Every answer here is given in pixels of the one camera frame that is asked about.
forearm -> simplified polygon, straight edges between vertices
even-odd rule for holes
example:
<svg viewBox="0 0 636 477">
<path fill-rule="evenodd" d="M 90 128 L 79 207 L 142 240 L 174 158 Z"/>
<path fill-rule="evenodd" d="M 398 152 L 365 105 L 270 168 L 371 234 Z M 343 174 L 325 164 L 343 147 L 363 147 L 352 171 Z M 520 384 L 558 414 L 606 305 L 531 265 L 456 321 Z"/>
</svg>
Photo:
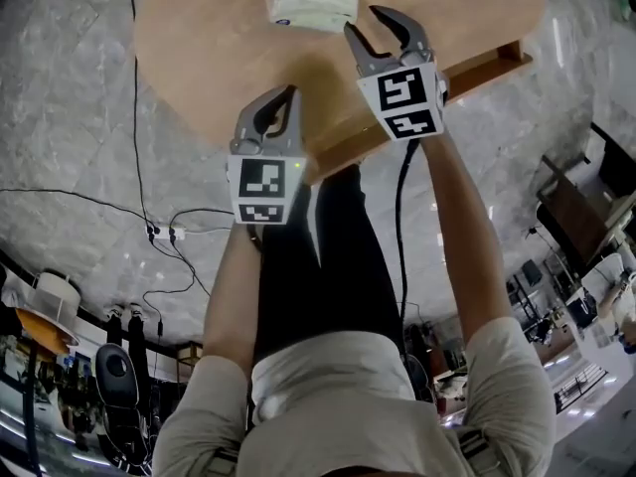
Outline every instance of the forearm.
<svg viewBox="0 0 636 477">
<path fill-rule="evenodd" d="M 612 305 L 620 296 L 622 292 L 622 286 L 623 285 L 621 283 L 616 284 L 611 290 L 609 290 L 607 295 L 605 295 L 605 298 L 601 300 L 600 304 L 598 304 L 596 313 L 598 314 L 599 318 L 607 318 L 607 316 L 609 316 L 609 314 L 612 312 Z"/>
<path fill-rule="evenodd" d="M 474 182 L 448 135 L 424 138 L 446 267 L 464 340 L 485 323 L 508 316 L 503 259 Z"/>
<path fill-rule="evenodd" d="M 206 313 L 203 355 L 230 359 L 251 374 L 258 324 L 260 253 L 245 226 L 234 225 Z"/>
</svg>

person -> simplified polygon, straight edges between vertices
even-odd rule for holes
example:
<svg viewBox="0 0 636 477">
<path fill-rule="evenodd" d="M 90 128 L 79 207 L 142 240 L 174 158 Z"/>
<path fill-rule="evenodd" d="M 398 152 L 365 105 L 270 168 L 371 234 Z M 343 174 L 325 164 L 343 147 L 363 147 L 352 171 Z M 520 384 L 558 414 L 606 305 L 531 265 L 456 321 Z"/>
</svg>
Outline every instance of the person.
<svg viewBox="0 0 636 477">
<path fill-rule="evenodd" d="M 632 283 L 636 272 L 624 270 L 596 306 L 598 324 L 609 341 L 618 341 L 628 355 L 636 354 L 636 299 Z"/>
<path fill-rule="evenodd" d="M 123 332 L 121 319 L 125 312 L 125 306 L 113 306 L 106 322 L 106 343 L 114 343 L 121 346 Z M 130 321 L 128 322 L 128 356 L 137 379 L 139 401 L 137 410 L 141 415 L 139 426 L 143 443 L 133 440 L 112 439 L 114 429 L 107 429 L 103 423 L 97 425 L 97 440 L 104 457 L 110 463 L 129 473 L 130 475 L 151 475 L 150 456 L 156 433 L 153 430 L 153 408 L 150 404 L 151 384 L 148 373 L 148 358 L 146 355 L 146 340 L 143 333 L 144 315 L 139 304 L 130 304 Z"/>
<path fill-rule="evenodd" d="M 555 401 L 512 317 L 494 229 L 451 137 L 421 146 L 466 342 L 462 424 L 445 428 L 433 404 L 414 400 L 392 281 L 352 165 L 320 187 L 320 264 L 307 187 L 287 225 L 263 229 L 260 252 L 245 227 L 232 228 L 203 357 L 159 433 L 155 476 L 546 472 Z M 246 433 L 249 379 L 254 428 Z"/>
</svg>

beige t-shirt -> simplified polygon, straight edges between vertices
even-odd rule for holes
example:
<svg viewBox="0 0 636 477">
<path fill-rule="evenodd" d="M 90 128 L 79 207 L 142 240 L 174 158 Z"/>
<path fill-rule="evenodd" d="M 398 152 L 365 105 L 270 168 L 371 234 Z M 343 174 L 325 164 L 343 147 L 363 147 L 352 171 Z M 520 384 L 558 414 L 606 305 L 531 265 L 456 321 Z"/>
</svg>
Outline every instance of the beige t-shirt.
<svg viewBox="0 0 636 477">
<path fill-rule="evenodd" d="M 471 339 L 468 408 L 514 476 L 541 476 L 555 440 L 555 401 L 537 354 L 514 318 Z M 164 424 L 153 475 L 206 475 L 215 450 L 239 448 L 237 476 L 318 477 L 350 466 L 472 476 L 457 430 L 413 400 L 396 346 L 384 336 L 340 332 L 270 356 L 253 370 L 259 424 L 244 436 L 247 380 L 238 366 L 206 357 Z"/>
</svg>

desk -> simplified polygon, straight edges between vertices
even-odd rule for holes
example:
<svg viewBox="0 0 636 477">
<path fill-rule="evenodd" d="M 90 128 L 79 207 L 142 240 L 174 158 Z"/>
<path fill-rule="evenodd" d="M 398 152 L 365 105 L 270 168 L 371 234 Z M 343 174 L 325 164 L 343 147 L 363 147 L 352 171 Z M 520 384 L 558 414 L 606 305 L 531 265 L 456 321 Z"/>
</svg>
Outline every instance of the desk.
<svg viewBox="0 0 636 477">
<path fill-rule="evenodd" d="M 358 26 L 378 51 L 393 52 L 398 43 L 370 4 L 424 26 L 451 100 L 531 62 L 520 39 L 544 12 L 544 0 L 361 0 Z M 217 145 L 228 145 L 243 107 L 286 83 L 302 90 L 312 180 L 388 141 L 358 91 L 344 36 L 269 24 L 265 0 L 143 0 L 134 44 L 144 78 Z"/>
</svg>

